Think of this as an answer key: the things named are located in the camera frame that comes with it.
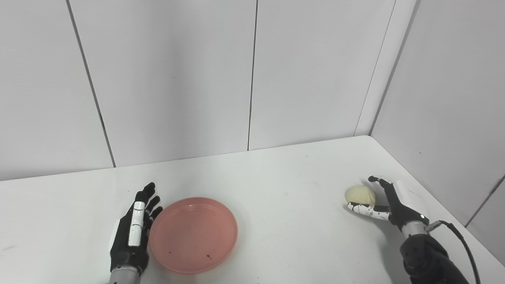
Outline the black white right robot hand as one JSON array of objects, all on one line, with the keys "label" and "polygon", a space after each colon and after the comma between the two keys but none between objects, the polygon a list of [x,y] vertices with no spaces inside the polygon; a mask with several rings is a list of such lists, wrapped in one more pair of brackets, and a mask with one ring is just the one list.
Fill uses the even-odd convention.
[{"label": "black white right robot hand", "polygon": [[370,176],[368,181],[376,182],[382,187],[387,205],[377,204],[372,189],[365,185],[357,185],[346,191],[348,209],[370,218],[389,221],[407,236],[427,233],[426,228],[430,221],[420,194],[407,189],[400,180],[389,182]]}]

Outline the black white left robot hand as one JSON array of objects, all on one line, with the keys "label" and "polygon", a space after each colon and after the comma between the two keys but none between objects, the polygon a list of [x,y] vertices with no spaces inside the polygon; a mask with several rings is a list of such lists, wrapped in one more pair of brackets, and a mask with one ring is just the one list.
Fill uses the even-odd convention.
[{"label": "black white left robot hand", "polygon": [[150,182],[137,192],[134,202],[119,220],[115,239],[110,249],[110,272],[132,268],[141,276],[149,263],[148,241],[150,230],[163,207],[156,195],[156,185]]}]

